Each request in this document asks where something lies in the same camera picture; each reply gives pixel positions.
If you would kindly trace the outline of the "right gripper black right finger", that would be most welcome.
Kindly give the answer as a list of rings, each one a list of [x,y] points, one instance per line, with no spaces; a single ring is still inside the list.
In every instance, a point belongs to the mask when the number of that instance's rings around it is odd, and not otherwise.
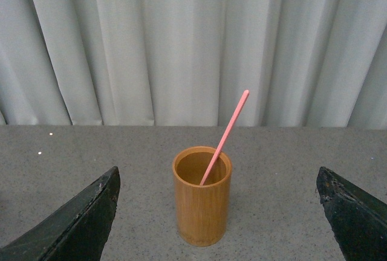
[[[386,260],[386,204],[326,167],[316,186],[345,260]]]

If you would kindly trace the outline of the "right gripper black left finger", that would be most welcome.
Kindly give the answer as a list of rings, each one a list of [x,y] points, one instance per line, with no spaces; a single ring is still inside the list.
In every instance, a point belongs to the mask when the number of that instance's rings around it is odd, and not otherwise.
[[[114,166],[30,231],[1,248],[1,260],[100,260],[117,210]]]

